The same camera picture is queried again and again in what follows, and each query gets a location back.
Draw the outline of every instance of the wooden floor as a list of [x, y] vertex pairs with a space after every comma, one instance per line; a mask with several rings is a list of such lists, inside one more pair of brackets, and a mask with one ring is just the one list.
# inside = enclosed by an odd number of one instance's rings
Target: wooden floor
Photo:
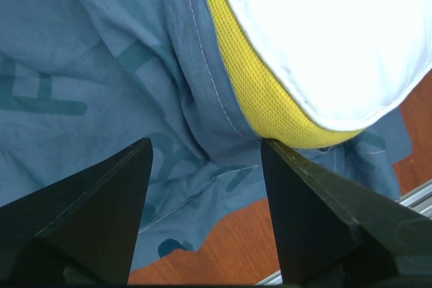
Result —
[[[403, 193], [432, 178], [432, 74], [401, 106], [414, 152], [395, 165]], [[267, 200], [225, 217], [197, 252], [175, 251], [131, 284], [255, 284], [278, 270]]]

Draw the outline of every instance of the yellow fabric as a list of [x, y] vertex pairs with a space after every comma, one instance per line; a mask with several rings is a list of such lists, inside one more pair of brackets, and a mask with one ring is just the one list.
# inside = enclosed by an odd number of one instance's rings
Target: yellow fabric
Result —
[[225, 66], [256, 133], [294, 148], [328, 147], [360, 133], [333, 132], [313, 123], [256, 54], [227, 0], [208, 2]]

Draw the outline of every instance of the silver metal bar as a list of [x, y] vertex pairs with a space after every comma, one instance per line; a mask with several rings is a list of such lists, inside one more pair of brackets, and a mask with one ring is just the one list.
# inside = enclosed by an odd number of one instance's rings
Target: silver metal bar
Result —
[[[402, 196], [399, 204], [432, 219], [432, 179]], [[281, 271], [276, 271], [256, 285], [282, 285]]]

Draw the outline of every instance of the white pad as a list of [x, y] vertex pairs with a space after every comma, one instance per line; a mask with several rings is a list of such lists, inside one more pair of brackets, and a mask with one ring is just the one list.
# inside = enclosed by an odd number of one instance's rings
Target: white pad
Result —
[[432, 68], [432, 0], [228, 0], [250, 43], [318, 125], [368, 127]]

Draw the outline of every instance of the blue fabric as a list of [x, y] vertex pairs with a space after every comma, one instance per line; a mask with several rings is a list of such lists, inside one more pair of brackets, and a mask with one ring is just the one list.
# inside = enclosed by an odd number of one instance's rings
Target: blue fabric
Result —
[[[237, 103], [207, 0], [0, 0], [0, 206], [142, 137], [154, 162], [132, 270], [197, 250], [222, 217], [265, 197], [261, 139]], [[372, 127], [302, 154], [397, 198], [378, 138]]]

